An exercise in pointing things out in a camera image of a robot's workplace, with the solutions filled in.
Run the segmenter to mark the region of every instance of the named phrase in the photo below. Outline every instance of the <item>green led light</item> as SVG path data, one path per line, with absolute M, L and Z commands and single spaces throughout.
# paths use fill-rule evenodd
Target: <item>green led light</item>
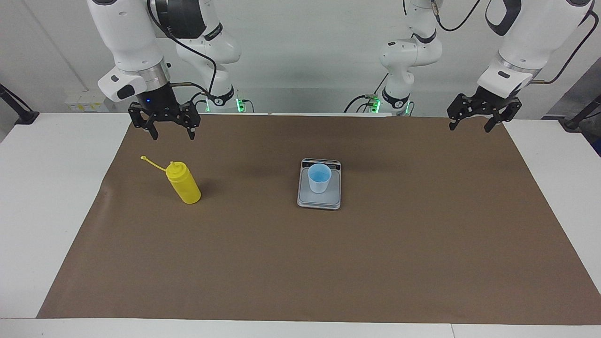
M 374 98 L 375 102 L 371 104 L 371 112 L 377 114 L 380 111 L 382 102 L 378 98 Z
M 411 115 L 411 109 L 409 109 L 411 107 L 411 103 L 412 103 L 411 101 L 407 102 L 407 107 L 405 108 L 405 115 L 406 116 Z
M 236 99 L 236 103 L 238 104 L 238 112 L 245 112 L 246 105 L 239 99 Z

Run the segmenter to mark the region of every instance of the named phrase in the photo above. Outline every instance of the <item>bottle cap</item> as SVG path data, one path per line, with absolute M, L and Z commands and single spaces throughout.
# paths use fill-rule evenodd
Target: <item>bottle cap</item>
M 169 167 L 167 167 L 165 173 L 167 178 L 172 182 L 181 182 L 190 175 L 188 166 L 183 162 L 172 162 L 169 164 Z

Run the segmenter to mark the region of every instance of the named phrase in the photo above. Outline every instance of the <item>white table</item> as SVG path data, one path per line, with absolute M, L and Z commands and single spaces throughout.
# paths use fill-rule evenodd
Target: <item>white table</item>
M 601 337 L 601 326 L 33 319 L 96 197 L 127 114 L 42 114 L 0 143 L 1 337 Z M 506 127 L 601 290 L 601 159 L 555 121 Z

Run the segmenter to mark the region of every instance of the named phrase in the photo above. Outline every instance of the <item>blue liquid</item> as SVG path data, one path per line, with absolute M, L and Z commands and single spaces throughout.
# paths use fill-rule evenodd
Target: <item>blue liquid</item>
M 318 171 L 316 173 L 311 173 L 311 179 L 317 183 L 325 182 L 328 180 L 328 178 L 329 178 L 328 173 L 323 173 L 321 171 Z

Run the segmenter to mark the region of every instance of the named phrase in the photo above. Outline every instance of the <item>yellow nozzle cap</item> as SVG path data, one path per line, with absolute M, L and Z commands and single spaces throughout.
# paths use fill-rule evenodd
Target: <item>yellow nozzle cap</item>
M 169 164 L 169 167 L 167 167 L 165 173 L 167 178 L 169 178 L 169 180 L 172 182 L 185 180 L 190 175 L 188 166 L 186 166 L 186 164 L 183 162 L 172 162 Z
M 160 166 L 158 166 L 156 163 L 154 163 L 153 161 L 149 160 L 148 157 L 146 156 L 140 156 L 140 159 L 150 163 L 151 165 L 153 165 L 155 168 L 157 169 L 161 169 L 162 171 L 166 171 L 164 168 L 161 168 Z

